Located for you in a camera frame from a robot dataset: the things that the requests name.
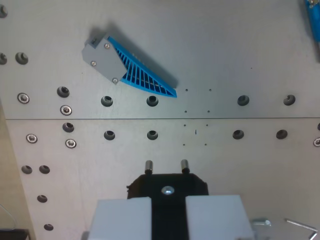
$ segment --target metal pin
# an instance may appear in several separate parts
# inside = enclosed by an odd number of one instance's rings
[[[309,240],[313,240],[317,236],[318,232],[314,231],[310,236]]]
[[[271,226],[271,222],[267,218],[253,219],[251,222],[255,226]]]
[[[289,220],[289,219],[287,219],[287,218],[285,218],[284,219],[287,223],[290,223],[290,224],[294,224],[294,225],[297,225],[297,226],[299,226],[299,227],[303,227],[303,228],[305,228],[305,229],[309,229],[309,230],[312,230],[312,231],[314,231],[314,232],[318,232],[318,230],[316,229],[316,228],[314,228],[314,227],[312,227],[312,226],[308,226],[308,225],[305,225],[305,224],[303,224],[303,223],[300,223],[300,222],[297,222],[297,221],[292,221],[292,220]]]
[[[183,159],[181,161],[181,169],[182,169],[182,173],[183,174],[188,174],[190,173],[190,169],[189,169],[189,163],[187,159]]]
[[[148,160],[145,162],[145,174],[152,174],[152,171],[154,170],[154,163],[151,160]]]

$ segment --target threaded hole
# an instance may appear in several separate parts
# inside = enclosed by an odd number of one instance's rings
[[[158,138],[158,133],[154,130],[151,130],[146,134],[146,136],[150,140],[156,140]]]

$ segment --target metal bracket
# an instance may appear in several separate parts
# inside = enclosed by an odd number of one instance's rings
[[[127,73],[123,62],[106,35],[101,41],[96,38],[87,43],[82,50],[83,60],[104,77],[117,84]]]

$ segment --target cylindrical pin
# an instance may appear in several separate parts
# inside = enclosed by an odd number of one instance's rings
[[[152,174],[152,171],[154,170],[154,163],[151,160],[148,160],[145,162],[145,174]]]
[[[190,169],[189,169],[189,163],[187,159],[183,159],[181,161],[181,169],[182,169],[182,173],[183,174],[188,174],[190,173]]]
[[[309,236],[309,240],[313,240],[316,236],[317,236],[317,232],[314,231],[310,236]]]

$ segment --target screw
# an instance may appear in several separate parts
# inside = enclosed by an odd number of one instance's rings
[[[65,145],[70,149],[74,149],[77,146],[77,143],[73,139],[68,139],[67,141],[65,141]]]
[[[26,140],[27,140],[29,143],[31,143],[31,144],[35,144],[35,143],[38,141],[38,138],[37,138],[37,136],[34,135],[34,134],[28,134],[28,135],[26,136]]]
[[[172,186],[164,186],[162,189],[161,189],[161,192],[164,194],[164,195],[171,195],[175,192],[175,189],[172,187]]]
[[[320,147],[320,137],[316,138],[314,141],[313,141],[313,145],[315,147]]]
[[[70,115],[72,113],[72,109],[68,105],[63,105],[62,107],[60,107],[60,112],[63,115],[68,116],[68,115]]]
[[[18,94],[18,101],[22,104],[27,104],[30,101],[30,98],[27,94],[22,92]]]

